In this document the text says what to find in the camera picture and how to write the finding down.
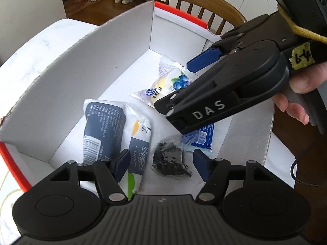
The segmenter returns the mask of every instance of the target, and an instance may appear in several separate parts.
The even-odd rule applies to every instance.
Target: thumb
[[[295,93],[305,94],[327,80],[327,62],[305,68],[294,74],[289,85]]]

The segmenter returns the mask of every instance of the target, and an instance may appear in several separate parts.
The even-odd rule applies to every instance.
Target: chair backrest
[[[224,0],[178,0],[177,9],[180,9],[182,1],[189,2],[190,6],[187,10],[188,14],[191,14],[193,5],[197,5],[201,7],[199,15],[197,16],[199,19],[202,19],[204,10],[208,10],[212,12],[212,15],[208,21],[208,28],[210,29],[212,23],[214,22],[215,16],[220,16],[223,20],[216,31],[217,35],[220,35],[226,21],[232,24],[235,27],[238,27],[246,22],[245,17],[239,12],[234,6],[229,4]]]

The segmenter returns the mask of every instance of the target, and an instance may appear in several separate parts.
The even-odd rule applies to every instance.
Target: blueberry image
[[[178,89],[180,89],[180,88],[182,88],[181,81],[176,81],[176,82],[174,83],[174,89],[175,89],[175,90],[178,90]]]
[[[188,77],[184,74],[179,76],[179,79],[183,82],[183,81],[188,81]]]
[[[185,81],[182,82],[181,86],[182,86],[182,88],[186,88],[188,86],[188,82],[185,82]]]

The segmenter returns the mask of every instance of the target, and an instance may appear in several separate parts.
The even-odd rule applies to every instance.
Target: round black pad
[[[271,181],[255,182],[231,192],[221,207],[233,227],[264,239],[298,235],[310,216],[310,205],[303,196]]]
[[[17,200],[12,215],[22,235],[55,241],[87,230],[101,212],[96,195],[64,181],[34,186]]]

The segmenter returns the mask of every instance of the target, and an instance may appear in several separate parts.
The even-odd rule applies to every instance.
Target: plastic wrapper
[[[154,103],[157,100],[178,89],[186,88],[192,83],[189,77],[194,76],[197,77],[178,62],[162,56],[159,64],[159,78],[152,84],[151,88],[134,92],[131,96],[154,108]]]
[[[163,176],[192,176],[185,164],[188,146],[197,141],[197,134],[174,136],[160,141],[153,154],[153,168]]]
[[[187,151],[194,152],[194,150],[200,149],[207,156],[212,156],[211,143],[214,134],[214,126],[215,124],[211,123],[208,126],[191,132],[190,134],[197,135],[197,140],[187,147]]]
[[[136,194],[148,161],[151,124],[143,114],[123,101],[86,100],[86,126],[83,163],[91,165],[101,158],[112,159],[129,149],[131,162],[119,182],[130,199]]]

